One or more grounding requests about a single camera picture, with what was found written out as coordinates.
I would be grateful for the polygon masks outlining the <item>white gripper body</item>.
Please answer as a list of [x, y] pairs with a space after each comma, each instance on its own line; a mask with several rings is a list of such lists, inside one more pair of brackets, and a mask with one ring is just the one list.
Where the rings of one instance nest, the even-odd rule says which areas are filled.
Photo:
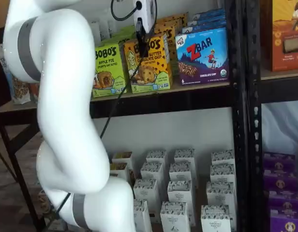
[[142, 29], [149, 34], [156, 16], [156, 3], [154, 0], [134, 0], [134, 25], [135, 29], [141, 31]]

